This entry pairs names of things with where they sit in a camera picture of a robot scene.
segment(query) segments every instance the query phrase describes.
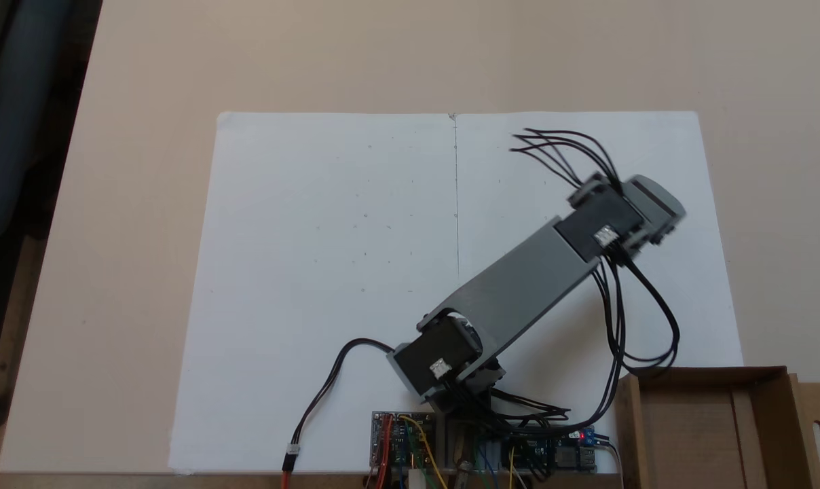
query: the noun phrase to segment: beige table surface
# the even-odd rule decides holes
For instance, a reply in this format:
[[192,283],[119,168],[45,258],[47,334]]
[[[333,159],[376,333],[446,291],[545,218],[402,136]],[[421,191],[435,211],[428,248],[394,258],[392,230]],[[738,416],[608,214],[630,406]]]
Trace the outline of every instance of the beige table surface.
[[168,470],[220,112],[668,109],[746,363],[820,380],[820,0],[106,0],[1,470]]

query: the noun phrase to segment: paper sheet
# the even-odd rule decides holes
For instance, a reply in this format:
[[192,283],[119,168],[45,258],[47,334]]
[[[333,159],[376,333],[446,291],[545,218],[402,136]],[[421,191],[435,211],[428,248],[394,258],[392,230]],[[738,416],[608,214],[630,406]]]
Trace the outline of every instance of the paper sheet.
[[[218,120],[169,465],[279,471],[299,416],[339,348],[411,341],[422,314],[553,215],[570,189],[510,153],[522,127],[605,145],[622,179],[642,173],[688,216],[637,264],[682,325],[678,365],[741,365],[695,114],[363,115],[227,113]],[[581,177],[592,167],[571,158]],[[668,329],[625,279],[628,346]],[[500,357],[499,387],[572,408],[599,402],[611,355],[599,295],[577,288]],[[378,350],[352,352],[310,418],[296,471],[366,471],[370,412],[418,406]],[[608,414],[597,423],[614,434]],[[600,471],[614,471],[601,455]]]

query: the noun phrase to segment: black wire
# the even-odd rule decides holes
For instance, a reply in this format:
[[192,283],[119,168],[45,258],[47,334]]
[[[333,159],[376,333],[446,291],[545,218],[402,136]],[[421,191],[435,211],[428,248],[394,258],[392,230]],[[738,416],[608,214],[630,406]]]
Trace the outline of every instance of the black wire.
[[588,139],[590,142],[594,143],[594,145],[596,145],[597,148],[600,148],[600,151],[603,152],[603,156],[606,158],[606,162],[608,162],[610,170],[612,170],[612,175],[615,176],[615,180],[617,181],[617,182],[613,182],[613,184],[619,183],[619,185],[620,185],[621,180],[618,178],[618,171],[615,170],[615,164],[612,163],[612,158],[609,157],[609,153],[606,151],[606,148],[603,148],[603,145],[599,141],[597,141],[597,139],[594,139],[593,137],[588,136],[587,134],[585,134],[583,132],[578,132],[577,130],[532,130],[532,129],[527,129],[527,128],[525,128],[525,130],[530,130],[531,132],[536,132],[540,135],[544,135],[544,134],[570,134],[572,136],[579,136],[579,137],[584,137],[585,139]]
[[[523,141],[524,143],[527,143],[527,145],[533,145],[534,144],[534,143],[531,142],[532,137],[521,135],[521,134],[513,135],[513,136],[516,137],[517,139],[521,139],[521,141]],[[544,147],[537,148],[537,149],[538,149],[538,151],[540,151],[541,153],[546,155],[547,158],[551,159],[554,164],[558,165],[558,167],[562,171],[564,171],[565,175],[569,177],[568,183],[570,183],[570,182],[575,183],[574,186],[582,185],[582,180],[580,180],[580,177],[578,177],[578,175],[576,175],[576,171],[574,170],[574,167],[572,167],[572,165],[566,160],[566,158],[564,158],[564,155],[561,154],[561,152],[558,150],[557,146],[553,146],[553,149],[555,149],[555,153],[560,157],[560,159],[558,159],[556,157],[553,157],[552,154],[549,153],[549,151],[546,151],[546,148],[544,148]],[[525,154],[534,157],[534,153],[532,153],[530,151],[528,151]],[[544,165],[546,165],[546,167],[549,170],[551,170],[553,173],[558,174],[557,171],[555,171],[555,169],[550,167],[546,162],[540,162],[540,163],[543,163]]]
[[317,403],[329,392],[329,389],[335,384],[335,381],[338,378],[338,373],[341,371],[341,366],[344,363],[344,359],[349,353],[349,350],[352,350],[354,347],[360,346],[360,344],[368,344],[369,346],[373,346],[383,350],[385,353],[394,352],[391,346],[388,344],[380,343],[377,340],[370,340],[369,338],[355,338],[355,340],[350,340],[347,344],[344,344],[344,347],[341,348],[341,352],[338,352],[338,358],[335,359],[335,364],[332,365],[332,371],[329,372],[329,377],[326,378],[326,383],[323,384],[322,388],[320,389],[319,393],[316,393],[314,396],[314,400],[310,402],[310,405],[305,409],[304,414],[301,415],[301,421],[299,421],[298,427],[295,427],[295,431],[293,431],[293,438],[291,443],[298,443],[299,439],[301,439],[301,430],[304,428],[305,421],[308,420],[308,416],[310,416],[311,412],[314,411],[316,408]]

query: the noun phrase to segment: cardboard box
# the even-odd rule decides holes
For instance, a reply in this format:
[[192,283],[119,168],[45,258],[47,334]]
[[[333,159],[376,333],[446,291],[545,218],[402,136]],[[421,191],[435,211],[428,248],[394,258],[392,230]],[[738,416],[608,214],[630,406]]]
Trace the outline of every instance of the cardboard box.
[[783,366],[629,375],[616,416],[626,489],[820,489],[820,384]]

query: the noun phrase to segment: black cable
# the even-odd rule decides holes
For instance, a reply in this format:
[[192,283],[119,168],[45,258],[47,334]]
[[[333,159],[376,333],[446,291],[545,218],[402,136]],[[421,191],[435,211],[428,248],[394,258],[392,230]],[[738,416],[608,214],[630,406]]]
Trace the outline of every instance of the black cable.
[[314,400],[310,402],[310,405],[305,409],[304,414],[301,415],[301,420],[299,421],[298,427],[295,427],[295,431],[293,431],[293,437],[290,441],[290,445],[295,446],[292,449],[292,452],[288,449],[286,451],[286,456],[283,458],[283,471],[292,471],[295,468],[295,459],[298,458],[298,443],[301,439],[301,430],[304,428],[305,421],[308,420],[308,416],[310,416],[311,412],[314,411],[316,408],[317,403],[322,400],[322,398],[329,392],[329,389],[335,384],[335,381],[338,378],[338,373],[341,371],[341,366],[344,364],[344,359],[349,353],[349,350],[352,350],[354,347],[360,346],[360,344],[368,344],[369,346],[373,346],[383,350],[385,353],[394,352],[391,346],[388,344],[380,343],[377,340],[370,340],[370,338],[355,338],[355,340],[350,340],[347,344],[344,344],[344,347],[341,348],[341,352],[338,352],[338,357],[335,359],[335,364],[332,365],[332,370],[329,372],[329,377],[326,377],[326,383],[323,384],[322,388],[320,388],[320,392],[316,393],[314,396]]
[[[516,137],[517,139],[521,139],[521,141],[523,141],[524,143],[527,143],[527,145],[533,145],[534,144],[534,143],[531,142],[532,137],[521,135],[521,134],[513,135],[513,136]],[[569,177],[569,182],[568,183],[570,183],[570,182],[575,183],[574,186],[582,185],[582,180],[580,180],[580,177],[578,177],[578,175],[576,175],[576,171],[574,170],[574,167],[572,167],[572,165],[566,160],[566,158],[564,158],[564,155],[561,154],[561,152],[558,150],[558,146],[553,146],[553,149],[555,151],[555,154],[557,154],[560,159],[554,157],[551,153],[546,151],[546,148],[544,148],[544,147],[538,148],[538,151],[540,151],[541,153],[546,155],[547,158],[551,159],[554,164],[558,165],[558,167],[562,171],[564,171],[565,175]],[[530,151],[527,152],[527,154],[529,156],[532,156],[532,157],[534,156],[534,154],[532,154]],[[549,170],[553,171],[554,173],[557,173],[557,171],[555,171],[552,167],[550,167],[546,162],[540,162],[540,163],[543,163],[544,165],[546,165],[546,167]]]

